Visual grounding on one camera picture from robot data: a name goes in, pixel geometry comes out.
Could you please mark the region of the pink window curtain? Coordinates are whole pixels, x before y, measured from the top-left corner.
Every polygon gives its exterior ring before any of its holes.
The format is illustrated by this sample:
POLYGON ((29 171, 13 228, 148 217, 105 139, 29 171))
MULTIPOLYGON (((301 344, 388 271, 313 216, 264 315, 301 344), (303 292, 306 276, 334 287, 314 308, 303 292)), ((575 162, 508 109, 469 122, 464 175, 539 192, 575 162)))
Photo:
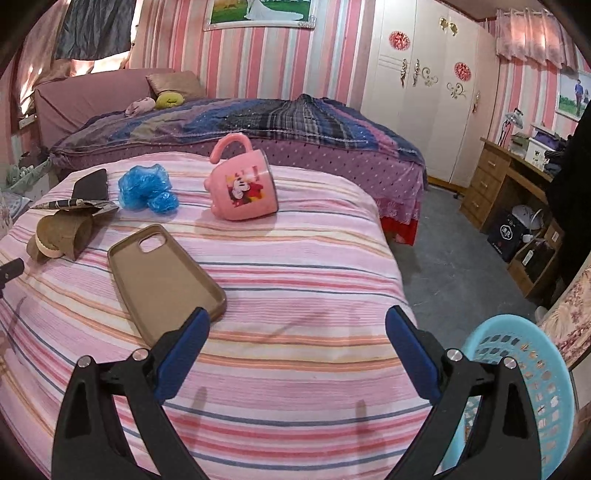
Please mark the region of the pink window curtain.
POLYGON ((497 10, 496 53, 507 60, 548 63, 578 70, 576 46, 558 19, 546 10, 497 10))

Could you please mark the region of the black hanging coat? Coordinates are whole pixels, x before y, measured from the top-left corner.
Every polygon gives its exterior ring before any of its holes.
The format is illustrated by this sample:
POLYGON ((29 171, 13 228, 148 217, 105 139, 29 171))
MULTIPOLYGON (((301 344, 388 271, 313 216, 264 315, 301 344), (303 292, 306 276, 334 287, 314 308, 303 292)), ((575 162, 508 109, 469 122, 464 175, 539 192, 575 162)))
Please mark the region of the black hanging coat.
POLYGON ((590 253, 590 110, 566 143, 550 154, 560 170, 546 188, 553 219, 563 231, 557 274, 567 288, 590 253))

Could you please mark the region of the yellow plush toy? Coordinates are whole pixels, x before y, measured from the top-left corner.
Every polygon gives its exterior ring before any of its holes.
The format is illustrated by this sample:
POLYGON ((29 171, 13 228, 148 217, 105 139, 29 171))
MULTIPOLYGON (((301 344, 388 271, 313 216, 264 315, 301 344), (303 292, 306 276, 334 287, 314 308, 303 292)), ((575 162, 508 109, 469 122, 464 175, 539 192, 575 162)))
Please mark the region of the yellow plush toy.
POLYGON ((155 109, 164 110, 168 108, 175 108, 184 103, 184 97, 175 91, 163 91, 155 100, 155 109))

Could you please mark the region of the small brown cardboard tube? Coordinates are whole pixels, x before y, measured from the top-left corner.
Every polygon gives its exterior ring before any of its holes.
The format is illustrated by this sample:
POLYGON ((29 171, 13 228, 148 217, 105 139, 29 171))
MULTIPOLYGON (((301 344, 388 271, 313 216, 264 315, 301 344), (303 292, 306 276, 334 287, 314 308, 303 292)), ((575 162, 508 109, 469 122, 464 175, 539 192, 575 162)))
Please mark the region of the small brown cardboard tube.
POLYGON ((36 243, 36 236, 33 235, 26 246, 26 252, 32 261, 42 264, 47 260, 47 257, 39 250, 36 243))

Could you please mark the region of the framed wedding photo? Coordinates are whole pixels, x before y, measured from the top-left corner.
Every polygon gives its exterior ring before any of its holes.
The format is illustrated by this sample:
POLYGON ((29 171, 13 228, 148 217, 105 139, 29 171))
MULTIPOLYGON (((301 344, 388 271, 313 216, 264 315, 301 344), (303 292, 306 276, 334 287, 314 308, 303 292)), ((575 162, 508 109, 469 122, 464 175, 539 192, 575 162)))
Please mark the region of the framed wedding photo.
POLYGON ((301 28, 314 29, 318 1, 208 1, 204 31, 233 28, 301 28))

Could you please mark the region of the black box under desk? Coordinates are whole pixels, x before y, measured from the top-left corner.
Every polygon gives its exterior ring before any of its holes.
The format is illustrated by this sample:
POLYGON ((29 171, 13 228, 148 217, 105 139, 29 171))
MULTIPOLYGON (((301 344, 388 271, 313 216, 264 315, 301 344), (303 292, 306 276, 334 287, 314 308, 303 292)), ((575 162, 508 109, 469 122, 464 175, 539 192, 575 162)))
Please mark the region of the black box under desk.
POLYGON ((526 232, 526 227, 515 215, 504 213, 494 222, 487 241, 509 263, 521 248, 526 232))

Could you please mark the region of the purple bed with blanket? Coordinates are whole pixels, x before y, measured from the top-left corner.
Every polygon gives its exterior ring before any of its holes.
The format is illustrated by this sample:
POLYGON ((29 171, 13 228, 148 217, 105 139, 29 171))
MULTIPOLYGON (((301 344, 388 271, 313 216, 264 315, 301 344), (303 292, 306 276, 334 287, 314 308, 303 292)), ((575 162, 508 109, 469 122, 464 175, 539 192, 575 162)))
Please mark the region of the purple bed with blanket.
POLYGON ((187 99, 126 115, 153 96, 155 69, 90 74, 44 83, 34 102, 42 145, 53 165, 76 171, 133 156, 179 151, 208 156, 230 133, 249 137, 271 165, 341 176, 377 204, 384 232, 413 245, 427 167, 420 150, 386 126, 330 98, 187 99))

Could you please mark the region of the brown phone case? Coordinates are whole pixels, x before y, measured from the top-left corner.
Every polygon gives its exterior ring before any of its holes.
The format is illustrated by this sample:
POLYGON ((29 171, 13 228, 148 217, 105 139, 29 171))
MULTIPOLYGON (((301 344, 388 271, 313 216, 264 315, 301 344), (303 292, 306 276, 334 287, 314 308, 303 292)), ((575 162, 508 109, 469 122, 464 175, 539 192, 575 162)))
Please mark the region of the brown phone case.
POLYGON ((198 307, 211 321, 226 311, 223 289, 159 224, 114 244, 107 258, 120 297, 148 346, 180 328, 198 307))

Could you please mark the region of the small framed photo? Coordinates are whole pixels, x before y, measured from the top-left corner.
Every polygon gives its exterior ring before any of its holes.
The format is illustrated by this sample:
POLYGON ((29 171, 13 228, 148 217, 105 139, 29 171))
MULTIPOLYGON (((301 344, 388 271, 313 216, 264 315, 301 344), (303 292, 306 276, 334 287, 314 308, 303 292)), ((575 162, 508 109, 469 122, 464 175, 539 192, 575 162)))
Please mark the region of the small framed photo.
POLYGON ((575 121, 579 121, 590 104, 591 76, 578 71, 559 75, 559 90, 556 111, 575 121))

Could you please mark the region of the brown pillow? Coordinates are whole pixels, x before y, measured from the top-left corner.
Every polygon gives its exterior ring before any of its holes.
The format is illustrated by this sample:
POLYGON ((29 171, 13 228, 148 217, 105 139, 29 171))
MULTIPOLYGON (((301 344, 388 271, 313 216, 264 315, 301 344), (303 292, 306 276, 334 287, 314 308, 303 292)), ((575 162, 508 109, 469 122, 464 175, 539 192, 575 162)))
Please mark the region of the brown pillow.
POLYGON ((204 99, 207 94, 197 75, 191 71, 153 73, 146 80, 158 96, 164 92, 176 92, 186 101, 204 99))

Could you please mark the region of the pink striped bed cover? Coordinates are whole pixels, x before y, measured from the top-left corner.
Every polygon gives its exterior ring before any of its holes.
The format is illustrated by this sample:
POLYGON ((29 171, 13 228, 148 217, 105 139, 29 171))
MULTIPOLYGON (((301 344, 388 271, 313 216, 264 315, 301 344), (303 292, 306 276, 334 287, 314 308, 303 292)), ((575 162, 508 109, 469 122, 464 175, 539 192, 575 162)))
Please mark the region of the pink striped bed cover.
MULTIPOLYGON (((179 208, 162 220, 224 289, 228 308, 164 408, 213 479, 382 479, 429 413, 385 332, 407 301, 372 198, 353 182, 273 169, 273 217, 211 214, 211 163, 148 154, 106 166, 109 195, 133 166, 161 165, 179 208)), ((142 345, 107 253, 160 218, 121 210, 76 260, 29 262, 1 303, 1 413, 48 472, 59 407, 76 361, 126 358, 142 345)))

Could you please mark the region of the black smartphone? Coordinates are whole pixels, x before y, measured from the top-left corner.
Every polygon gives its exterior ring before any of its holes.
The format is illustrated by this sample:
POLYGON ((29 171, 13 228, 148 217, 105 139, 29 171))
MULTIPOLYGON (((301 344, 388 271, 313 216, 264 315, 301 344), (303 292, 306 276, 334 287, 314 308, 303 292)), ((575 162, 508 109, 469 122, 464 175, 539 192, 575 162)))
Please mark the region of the black smartphone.
POLYGON ((107 201, 107 171, 98 169, 78 179, 73 186, 71 198, 84 201, 107 201))

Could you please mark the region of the white printer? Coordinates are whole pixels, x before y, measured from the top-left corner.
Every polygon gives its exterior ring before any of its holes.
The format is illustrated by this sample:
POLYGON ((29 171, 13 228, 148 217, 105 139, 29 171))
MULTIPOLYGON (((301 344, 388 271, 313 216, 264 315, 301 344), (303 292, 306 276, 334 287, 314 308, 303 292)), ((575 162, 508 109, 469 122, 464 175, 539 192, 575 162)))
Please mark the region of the white printer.
POLYGON ((536 169, 544 171, 545 166, 549 162, 546 154, 556 151, 561 140, 562 138, 556 132, 544 126, 533 124, 525 161, 536 169))

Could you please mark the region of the dark patterned snack wrapper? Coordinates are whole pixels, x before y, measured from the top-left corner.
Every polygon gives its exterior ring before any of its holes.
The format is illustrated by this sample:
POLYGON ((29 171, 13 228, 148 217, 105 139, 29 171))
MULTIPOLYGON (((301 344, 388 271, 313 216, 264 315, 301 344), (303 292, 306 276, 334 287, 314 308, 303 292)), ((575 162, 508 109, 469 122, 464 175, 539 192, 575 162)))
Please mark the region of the dark patterned snack wrapper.
POLYGON ((39 203, 32 206, 32 209, 102 215, 116 212, 119 207, 116 203, 108 200, 68 199, 39 203))

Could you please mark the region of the dark window cloth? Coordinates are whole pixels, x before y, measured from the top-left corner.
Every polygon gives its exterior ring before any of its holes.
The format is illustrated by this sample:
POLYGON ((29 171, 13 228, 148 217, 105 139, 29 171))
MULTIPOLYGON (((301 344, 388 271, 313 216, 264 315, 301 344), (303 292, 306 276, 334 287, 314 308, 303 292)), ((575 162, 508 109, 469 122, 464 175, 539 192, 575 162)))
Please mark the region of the dark window cloth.
POLYGON ((57 35, 55 59, 94 61, 128 51, 134 0, 74 0, 57 35))

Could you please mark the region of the white wardrobe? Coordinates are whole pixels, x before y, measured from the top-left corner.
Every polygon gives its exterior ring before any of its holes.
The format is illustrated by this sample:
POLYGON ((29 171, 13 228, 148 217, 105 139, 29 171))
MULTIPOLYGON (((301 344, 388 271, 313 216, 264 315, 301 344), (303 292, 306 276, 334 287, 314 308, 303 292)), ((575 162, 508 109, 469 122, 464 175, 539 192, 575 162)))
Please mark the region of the white wardrobe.
POLYGON ((361 111, 415 145, 430 178, 467 188, 498 73, 494 37, 450 4, 379 1, 361 111))

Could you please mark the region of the floral curtain right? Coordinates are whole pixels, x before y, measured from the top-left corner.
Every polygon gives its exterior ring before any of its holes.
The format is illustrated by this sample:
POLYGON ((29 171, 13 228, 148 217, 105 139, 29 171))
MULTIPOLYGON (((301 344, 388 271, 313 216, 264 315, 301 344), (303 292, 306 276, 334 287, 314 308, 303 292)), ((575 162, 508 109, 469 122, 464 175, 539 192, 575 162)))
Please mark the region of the floral curtain right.
POLYGON ((587 257, 573 281, 545 314, 540 328, 572 368, 590 349, 591 266, 587 257))

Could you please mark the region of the blue plastic bag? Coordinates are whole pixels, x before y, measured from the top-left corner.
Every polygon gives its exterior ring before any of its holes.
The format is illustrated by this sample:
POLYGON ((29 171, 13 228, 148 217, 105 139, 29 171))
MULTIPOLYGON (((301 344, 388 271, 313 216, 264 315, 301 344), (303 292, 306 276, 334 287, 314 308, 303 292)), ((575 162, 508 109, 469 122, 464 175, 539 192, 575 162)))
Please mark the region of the blue plastic bag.
POLYGON ((118 189, 119 203, 127 210, 149 209, 155 214, 167 215, 179 206, 169 175, 160 164, 132 167, 118 180, 118 189))

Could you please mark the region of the wooden desk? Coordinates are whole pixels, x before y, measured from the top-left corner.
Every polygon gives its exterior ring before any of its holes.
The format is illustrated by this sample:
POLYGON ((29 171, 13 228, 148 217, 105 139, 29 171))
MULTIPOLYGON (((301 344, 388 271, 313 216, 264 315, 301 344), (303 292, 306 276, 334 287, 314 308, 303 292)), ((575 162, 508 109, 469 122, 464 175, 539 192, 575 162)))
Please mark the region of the wooden desk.
POLYGON ((494 222, 512 213, 526 227, 507 270, 524 297, 540 300, 556 279, 563 231, 553 219, 545 188, 551 177, 486 140, 460 211, 487 237, 494 222))

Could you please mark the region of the pink plush toy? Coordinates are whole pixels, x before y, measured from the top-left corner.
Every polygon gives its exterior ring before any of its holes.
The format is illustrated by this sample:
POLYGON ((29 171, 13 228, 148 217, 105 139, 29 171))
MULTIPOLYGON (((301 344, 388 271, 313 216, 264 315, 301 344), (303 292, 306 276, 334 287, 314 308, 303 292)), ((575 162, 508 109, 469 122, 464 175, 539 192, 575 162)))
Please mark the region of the pink plush toy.
POLYGON ((155 100, 151 97, 145 97, 132 102, 124 111, 128 118, 149 113, 155 109, 155 100))

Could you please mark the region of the desk lamp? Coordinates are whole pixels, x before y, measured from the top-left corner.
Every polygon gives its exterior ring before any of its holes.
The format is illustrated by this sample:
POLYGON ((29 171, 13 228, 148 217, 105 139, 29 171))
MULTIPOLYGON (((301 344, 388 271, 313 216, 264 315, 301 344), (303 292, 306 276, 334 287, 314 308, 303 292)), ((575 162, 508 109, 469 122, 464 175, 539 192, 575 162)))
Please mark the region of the desk lamp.
POLYGON ((504 122, 501 129, 501 134, 497 145, 505 147, 509 137, 512 135, 514 128, 524 128, 524 117, 523 112, 519 108, 514 108, 512 111, 505 114, 504 122))

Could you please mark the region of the pink cartoon mug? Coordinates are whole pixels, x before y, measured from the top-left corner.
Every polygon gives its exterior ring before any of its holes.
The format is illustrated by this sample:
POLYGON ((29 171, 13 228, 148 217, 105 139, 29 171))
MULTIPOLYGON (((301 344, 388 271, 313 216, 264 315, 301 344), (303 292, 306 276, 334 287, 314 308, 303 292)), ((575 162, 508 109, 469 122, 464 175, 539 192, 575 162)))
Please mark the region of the pink cartoon mug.
POLYGON ((209 161, 214 168, 204 180, 204 189, 211 195, 211 212, 216 218, 246 221, 279 210, 276 184, 266 154, 254 150, 245 134, 225 135, 215 144, 209 161), (223 151, 232 143, 242 144, 245 152, 221 160, 223 151))

